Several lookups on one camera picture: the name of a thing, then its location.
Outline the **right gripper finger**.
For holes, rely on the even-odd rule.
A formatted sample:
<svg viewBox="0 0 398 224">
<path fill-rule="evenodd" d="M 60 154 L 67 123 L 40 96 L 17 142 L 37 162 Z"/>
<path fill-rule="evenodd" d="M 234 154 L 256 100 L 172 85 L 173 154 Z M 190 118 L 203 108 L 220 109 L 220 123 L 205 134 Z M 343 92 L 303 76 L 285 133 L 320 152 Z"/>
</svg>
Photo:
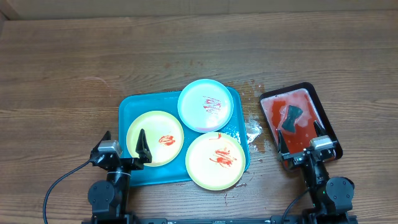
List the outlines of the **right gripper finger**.
<svg viewBox="0 0 398 224">
<path fill-rule="evenodd" d="M 285 139 L 283 137 L 282 131 L 280 129 L 278 129 L 277 133 L 278 133 L 277 152 L 281 156 L 286 156 L 286 155 L 290 154 L 289 148 L 287 147 L 287 144 L 286 144 Z"/>
<path fill-rule="evenodd" d="M 318 137 L 326 136 L 326 129 L 320 124 L 319 121 L 315 120 L 313 122 L 313 125 L 314 125 L 315 132 Z"/>
</svg>

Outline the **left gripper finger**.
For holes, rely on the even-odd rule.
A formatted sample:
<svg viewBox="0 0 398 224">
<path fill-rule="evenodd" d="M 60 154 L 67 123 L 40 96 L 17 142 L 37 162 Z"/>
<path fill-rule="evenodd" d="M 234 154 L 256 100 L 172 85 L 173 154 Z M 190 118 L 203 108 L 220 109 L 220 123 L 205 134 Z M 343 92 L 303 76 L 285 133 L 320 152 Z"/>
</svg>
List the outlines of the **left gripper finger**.
<svg viewBox="0 0 398 224">
<path fill-rule="evenodd" d="M 110 131 L 106 131 L 104 136 L 101 138 L 101 140 L 98 142 L 97 146 L 101 144 L 102 141 L 108 141 L 111 140 L 111 133 Z"/>
<path fill-rule="evenodd" d="M 139 137 L 137 140 L 137 145 L 136 145 L 136 152 L 138 154 L 139 161 L 143 164 L 145 163 L 151 163 L 152 162 L 152 154 L 150 152 L 147 139 L 146 139 L 146 133 L 144 129 L 140 130 Z"/>
</svg>

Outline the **green and pink sponge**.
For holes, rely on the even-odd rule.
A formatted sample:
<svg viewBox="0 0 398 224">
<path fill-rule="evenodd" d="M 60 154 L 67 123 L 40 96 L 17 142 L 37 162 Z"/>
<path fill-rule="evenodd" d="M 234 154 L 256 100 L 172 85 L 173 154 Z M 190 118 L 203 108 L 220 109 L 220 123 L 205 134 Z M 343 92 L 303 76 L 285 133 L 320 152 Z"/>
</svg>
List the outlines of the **green and pink sponge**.
<svg viewBox="0 0 398 224">
<path fill-rule="evenodd" d="M 290 133 L 295 133 L 295 122 L 301 117 L 303 110 L 297 106 L 289 105 L 287 116 L 282 123 L 282 128 Z"/>
</svg>

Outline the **light blue plate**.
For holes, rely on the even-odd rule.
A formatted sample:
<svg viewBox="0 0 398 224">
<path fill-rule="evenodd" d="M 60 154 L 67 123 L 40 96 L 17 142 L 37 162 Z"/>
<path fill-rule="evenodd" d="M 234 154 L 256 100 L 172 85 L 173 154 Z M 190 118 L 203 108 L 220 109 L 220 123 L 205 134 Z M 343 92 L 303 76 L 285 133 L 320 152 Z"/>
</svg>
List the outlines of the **light blue plate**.
<svg viewBox="0 0 398 224">
<path fill-rule="evenodd" d="M 217 131 L 230 121 L 234 101 L 230 91 L 211 79 L 195 80 L 180 93 L 177 111 L 190 129 L 199 133 Z"/>
</svg>

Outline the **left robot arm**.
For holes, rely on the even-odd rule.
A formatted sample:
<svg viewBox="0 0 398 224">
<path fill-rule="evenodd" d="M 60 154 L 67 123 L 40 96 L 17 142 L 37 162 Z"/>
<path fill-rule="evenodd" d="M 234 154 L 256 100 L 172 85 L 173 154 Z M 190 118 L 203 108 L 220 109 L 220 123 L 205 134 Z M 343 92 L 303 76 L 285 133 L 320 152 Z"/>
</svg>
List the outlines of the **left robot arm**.
<svg viewBox="0 0 398 224">
<path fill-rule="evenodd" d="M 91 150 L 89 162 L 107 171 L 106 180 L 95 182 L 88 191 L 92 207 L 90 223 L 136 224 L 139 219 L 127 211 L 131 172 L 142 170 L 145 163 L 152 162 L 146 134 L 140 130 L 136 144 L 137 157 L 122 158 L 122 149 L 117 140 L 106 132 L 101 141 Z"/>
</svg>

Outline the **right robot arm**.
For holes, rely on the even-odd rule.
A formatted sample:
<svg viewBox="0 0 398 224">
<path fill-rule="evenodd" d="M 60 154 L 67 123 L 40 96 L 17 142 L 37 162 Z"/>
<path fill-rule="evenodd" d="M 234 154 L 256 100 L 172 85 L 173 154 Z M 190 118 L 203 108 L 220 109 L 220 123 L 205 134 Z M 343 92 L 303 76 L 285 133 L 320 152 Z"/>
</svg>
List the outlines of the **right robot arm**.
<svg viewBox="0 0 398 224">
<path fill-rule="evenodd" d="M 289 170 L 300 169 L 306 190 L 285 209 L 281 223 L 357 223 L 356 217 L 348 215 L 353 209 L 354 183 L 346 177 L 330 177 L 324 162 L 336 156 L 338 141 L 327 135 L 318 121 L 313 123 L 317 137 L 310 141 L 302 152 L 291 154 L 282 131 L 278 130 L 278 160 L 287 164 Z M 306 194 L 313 207 L 301 215 L 289 215 L 291 208 Z"/>
</svg>

